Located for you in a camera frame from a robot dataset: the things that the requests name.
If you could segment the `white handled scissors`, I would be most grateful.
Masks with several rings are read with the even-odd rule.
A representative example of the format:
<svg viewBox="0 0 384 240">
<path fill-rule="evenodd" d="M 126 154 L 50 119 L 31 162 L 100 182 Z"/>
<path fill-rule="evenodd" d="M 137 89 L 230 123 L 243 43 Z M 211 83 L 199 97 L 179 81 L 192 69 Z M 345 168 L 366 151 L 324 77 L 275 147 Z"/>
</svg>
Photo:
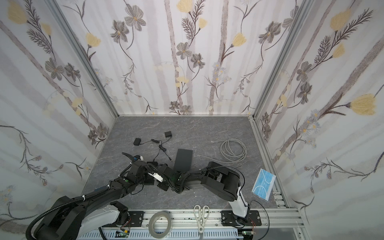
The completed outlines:
<svg viewBox="0 0 384 240">
<path fill-rule="evenodd" d="M 205 224 L 210 215 L 210 208 L 209 206 L 205 205 L 201 207 L 200 205 L 194 206 L 194 216 L 198 223 L 198 231 L 200 234 L 204 233 Z"/>
</svg>

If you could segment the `clear tape roll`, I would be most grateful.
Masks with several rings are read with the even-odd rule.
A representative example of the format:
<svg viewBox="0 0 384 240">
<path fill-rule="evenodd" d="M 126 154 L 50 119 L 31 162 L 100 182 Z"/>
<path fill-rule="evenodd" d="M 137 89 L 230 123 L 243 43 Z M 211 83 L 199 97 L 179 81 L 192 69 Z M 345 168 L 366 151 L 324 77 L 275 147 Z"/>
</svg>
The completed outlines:
<svg viewBox="0 0 384 240">
<path fill-rule="evenodd" d="M 155 239 L 166 238 L 172 230 L 172 218 L 168 212 L 157 212 L 149 221 L 148 231 Z"/>
</svg>

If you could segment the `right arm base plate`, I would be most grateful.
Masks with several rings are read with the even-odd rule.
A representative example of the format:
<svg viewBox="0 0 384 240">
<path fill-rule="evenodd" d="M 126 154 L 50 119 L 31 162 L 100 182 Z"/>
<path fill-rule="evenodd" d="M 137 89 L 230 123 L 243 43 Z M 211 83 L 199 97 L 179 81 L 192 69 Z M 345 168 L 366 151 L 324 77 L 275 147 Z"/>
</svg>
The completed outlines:
<svg viewBox="0 0 384 240">
<path fill-rule="evenodd" d="M 262 225 L 258 211 L 250 211 L 246 217 L 238 217 L 232 211 L 221 211 L 221 224 L 224 227 L 259 227 Z"/>
</svg>

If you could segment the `blue face mask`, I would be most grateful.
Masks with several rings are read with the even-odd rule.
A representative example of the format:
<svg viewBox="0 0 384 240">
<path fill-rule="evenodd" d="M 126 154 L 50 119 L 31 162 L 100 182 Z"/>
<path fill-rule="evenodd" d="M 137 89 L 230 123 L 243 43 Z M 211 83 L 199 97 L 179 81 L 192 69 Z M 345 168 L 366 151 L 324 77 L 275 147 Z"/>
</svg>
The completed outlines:
<svg viewBox="0 0 384 240">
<path fill-rule="evenodd" d="M 260 169 L 255 184 L 252 188 L 252 193 L 263 200 L 268 201 L 276 180 L 276 175 Z"/>
</svg>

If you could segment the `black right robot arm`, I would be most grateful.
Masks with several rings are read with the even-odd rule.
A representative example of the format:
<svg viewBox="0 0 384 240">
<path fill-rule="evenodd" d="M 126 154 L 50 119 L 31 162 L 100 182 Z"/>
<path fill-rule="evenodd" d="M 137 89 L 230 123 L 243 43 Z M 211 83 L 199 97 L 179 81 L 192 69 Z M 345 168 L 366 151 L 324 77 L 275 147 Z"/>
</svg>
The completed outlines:
<svg viewBox="0 0 384 240">
<path fill-rule="evenodd" d="M 197 188 L 205 188 L 227 201 L 231 209 L 221 211 L 221 225 L 235 229 L 249 230 L 245 235 L 253 235 L 256 227 L 262 225 L 260 213 L 251 210 L 242 193 L 245 176 L 236 169 L 230 169 L 216 162 L 196 172 L 180 172 L 168 165 L 150 167 L 149 174 L 158 181 L 158 187 L 164 191 L 171 189 L 177 194 Z"/>
</svg>

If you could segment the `black power adapter with cable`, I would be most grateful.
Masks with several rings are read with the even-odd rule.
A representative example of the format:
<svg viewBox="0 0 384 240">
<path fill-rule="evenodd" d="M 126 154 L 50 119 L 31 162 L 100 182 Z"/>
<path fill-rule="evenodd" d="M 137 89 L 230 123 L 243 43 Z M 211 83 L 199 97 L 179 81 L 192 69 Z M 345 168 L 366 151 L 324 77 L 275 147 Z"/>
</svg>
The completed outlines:
<svg viewBox="0 0 384 240">
<path fill-rule="evenodd" d="M 151 139 L 151 140 L 149 140 L 147 142 L 142 142 L 142 139 L 140 139 L 140 138 L 136 138 L 134 140 L 134 146 L 141 146 L 141 145 L 148 144 L 148 143 L 155 143 L 159 147 L 159 151 L 158 151 L 157 155 L 153 159 L 153 162 L 154 162 L 157 159 L 157 157 L 159 156 L 160 152 L 164 151 L 163 141 Z"/>
</svg>

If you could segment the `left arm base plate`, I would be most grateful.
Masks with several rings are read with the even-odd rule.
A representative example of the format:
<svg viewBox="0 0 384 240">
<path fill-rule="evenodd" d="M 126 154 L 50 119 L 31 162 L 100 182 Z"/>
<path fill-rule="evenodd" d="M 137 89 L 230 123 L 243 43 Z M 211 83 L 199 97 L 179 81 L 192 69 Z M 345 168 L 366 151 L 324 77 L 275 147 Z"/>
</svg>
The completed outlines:
<svg viewBox="0 0 384 240">
<path fill-rule="evenodd" d="M 144 220 L 144 211 L 129 211 L 123 212 L 118 215 L 118 218 L 115 222 L 111 224 L 104 225 L 104 228 L 107 227 L 116 227 L 116 228 L 131 228 L 131 227 L 141 227 Z"/>
</svg>

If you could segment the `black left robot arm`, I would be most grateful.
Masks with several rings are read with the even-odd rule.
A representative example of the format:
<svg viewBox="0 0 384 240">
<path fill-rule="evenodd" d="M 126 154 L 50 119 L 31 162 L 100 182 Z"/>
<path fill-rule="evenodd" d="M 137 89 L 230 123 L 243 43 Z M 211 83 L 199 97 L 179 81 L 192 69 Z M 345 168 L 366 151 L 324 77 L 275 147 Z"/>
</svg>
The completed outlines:
<svg viewBox="0 0 384 240">
<path fill-rule="evenodd" d="M 120 175 L 92 193 L 75 198 L 58 199 L 51 209 L 36 217 L 26 230 L 28 240 L 75 240 L 82 221 L 91 213 L 131 194 L 143 184 L 148 172 L 147 162 L 137 160 Z"/>
</svg>

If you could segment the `small blue box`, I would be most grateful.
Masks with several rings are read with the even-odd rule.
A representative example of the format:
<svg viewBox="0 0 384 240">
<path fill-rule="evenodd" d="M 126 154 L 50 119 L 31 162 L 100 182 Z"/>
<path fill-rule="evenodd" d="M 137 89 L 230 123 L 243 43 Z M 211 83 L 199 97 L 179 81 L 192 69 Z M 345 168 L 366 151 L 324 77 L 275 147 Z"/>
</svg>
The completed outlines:
<svg viewBox="0 0 384 240">
<path fill-rule="evenodd" d="M 98 193 L 98 192 L 102 192 L 102 191 L 107 191 L 108 189 L 109 189 L 108 186 L 102 186 L 100 188 L 95 189 L 95 192 Z"/>
</svg>

